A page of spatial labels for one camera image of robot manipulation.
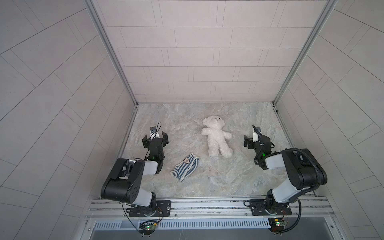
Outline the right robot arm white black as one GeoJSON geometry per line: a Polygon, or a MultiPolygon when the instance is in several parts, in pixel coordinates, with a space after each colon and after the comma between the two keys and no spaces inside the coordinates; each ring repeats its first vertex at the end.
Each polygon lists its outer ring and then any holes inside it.
{"type": "Polygon", "coordinates": [[[266,194],[261,209],[270,215],[284,213],[298,197],[317,190],[328,181],[326,172],[308,149],[290,148],[273,153],[274,146],[267,136],[244,136],[244,147],[255,151],[257,166],[263,170],[284,168],[287,172],[288,177],[266,194]]]}

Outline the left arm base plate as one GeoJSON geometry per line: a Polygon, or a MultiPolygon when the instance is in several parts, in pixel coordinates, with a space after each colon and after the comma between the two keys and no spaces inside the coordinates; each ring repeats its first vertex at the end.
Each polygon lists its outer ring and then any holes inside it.
{"type": "Polygon", "coordinates": [[[171,201],[157,200],[148,207],[132,205],[129,210],[129,217],[169,217],[171,211],[171,201]]]}

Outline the white plush teddy bear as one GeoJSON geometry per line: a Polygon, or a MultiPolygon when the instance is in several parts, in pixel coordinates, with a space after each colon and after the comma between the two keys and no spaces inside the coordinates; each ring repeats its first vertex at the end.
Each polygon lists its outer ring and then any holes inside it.
{"type": "Polygon", "coordinates": [[[231,139],[232,134],[222,130],[225,121],[219,116],[210,116],[203,120],[203,124],[206,127],[202,129],[202,135],[208,137],[208,155],[217,157],[221,154],[224,158],[231,158],[233,150],[226,140],[231,139]]]}

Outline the blue white striped knit sweater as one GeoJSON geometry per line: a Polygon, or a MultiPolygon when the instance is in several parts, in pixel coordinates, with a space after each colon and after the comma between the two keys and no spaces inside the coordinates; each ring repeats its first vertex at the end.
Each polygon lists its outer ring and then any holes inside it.
{"type": "Polygon", "coordinates": [[[182,182],[197,169],[199,161],[200,158],[194,153],[191,153],[174,167],[171,171],[171,175],[182,182]]]}

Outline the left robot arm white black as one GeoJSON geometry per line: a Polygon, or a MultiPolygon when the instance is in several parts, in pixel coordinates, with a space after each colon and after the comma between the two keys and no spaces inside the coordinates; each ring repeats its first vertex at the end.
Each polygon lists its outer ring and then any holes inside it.
{"type": "Polygon", "coordinates": [[[142,139],[149,156],[142,159],[116,160],[101,188],[101,198],[131,205],[133,217],[152,216],[157,212],[156,194],[141,188],[143,176],[157,175],[164,165],[164,147],[169,143],[168,134],[162,132],[142,139]]]}

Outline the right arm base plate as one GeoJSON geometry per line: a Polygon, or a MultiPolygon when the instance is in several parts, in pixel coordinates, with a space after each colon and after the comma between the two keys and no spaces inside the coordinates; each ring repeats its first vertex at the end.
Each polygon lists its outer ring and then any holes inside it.
{"type": "Polygon", "coordinates": [[[251,209],[253,216],[292,215],[292,210],[288,203],[281,204],[273,200],[255,199],[244,202],[244,205],[251,209]]]}

